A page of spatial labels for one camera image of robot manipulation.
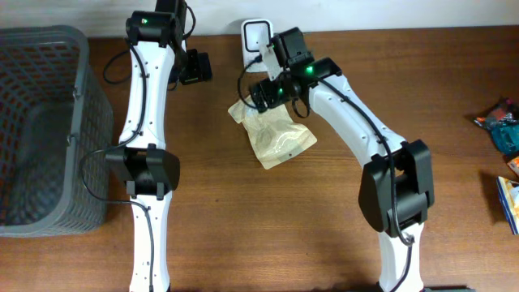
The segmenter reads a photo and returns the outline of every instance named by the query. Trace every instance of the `brown tabletop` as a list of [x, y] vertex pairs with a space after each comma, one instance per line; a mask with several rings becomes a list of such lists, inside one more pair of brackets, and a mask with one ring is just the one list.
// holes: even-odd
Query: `brown tabletop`
[[[435, 205], [422, 236], [426, 286], [478, 291], [519, 286], [519, 238], [497, 196], [496, 176], [515, 178], [484, 130], [467, 118], [500, 95], [519, 97], [519, 27], [446, 28], [306, 35], [329, 56], [383, 122], [433, 155]], [[194, 36], [214, 78], [168, 93], [165, 135], [182, 164], [169, 209], [167, 259], [173, 290], [320, 290], [376, 283], [377, 234], [358, 207], [361, 168], [317, 114], [303, 122], [318, 142], [271, 170], [227, 114], [242, 69], [239, 36]], [[122, 40], [90, 41], [102, 80]], [[112, 78], [129, 71], [116, 62]], [[129, 83], [101, 84], [114, 109], [114, 142]], [[115, 177], [110, 197], [126, 198]], [[110, 206], [97, 231], [55, 238], [0, 238], [0, 291], [127, 291], [133, 268], [127, 206]]]

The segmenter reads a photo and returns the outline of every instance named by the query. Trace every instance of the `white background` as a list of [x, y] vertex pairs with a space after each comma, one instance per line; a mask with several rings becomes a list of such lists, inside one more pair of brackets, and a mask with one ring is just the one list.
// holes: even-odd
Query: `white background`
[[[517, 0], [187, 0], [196, 35], [239, 33], [244, 19], [266, 18], [276, 32], [519, 24]], [[69, 24], [89, 37], [125, 36], [134, 10], [155, 0], [0, 0], [0, 27]]]

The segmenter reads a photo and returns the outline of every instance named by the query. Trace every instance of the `plastic basket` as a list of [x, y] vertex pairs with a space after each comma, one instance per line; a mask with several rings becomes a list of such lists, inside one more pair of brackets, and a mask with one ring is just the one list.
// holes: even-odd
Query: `plastic basket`
[[[114, 117], [75, 28], [0, 30], [0, 236], [38, 237], [96, 229], [106, 206], [83, 189], [79, 159], [112, 140]], [[85, 166], [108, 192], [104, 157]]]

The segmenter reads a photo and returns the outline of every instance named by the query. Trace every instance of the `white plastic bag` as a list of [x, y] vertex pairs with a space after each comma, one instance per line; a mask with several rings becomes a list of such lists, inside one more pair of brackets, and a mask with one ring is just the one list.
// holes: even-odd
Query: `white plastic bag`
[[[247, 102], [252, 104], [251, 97]], [[260, 114], [238, 101], [229, 108], [229, 114], [247, 130], [252, 149], [266, 170], [296, 157], [317, 142], [307, 127], [292, 121], [284, 105]]]

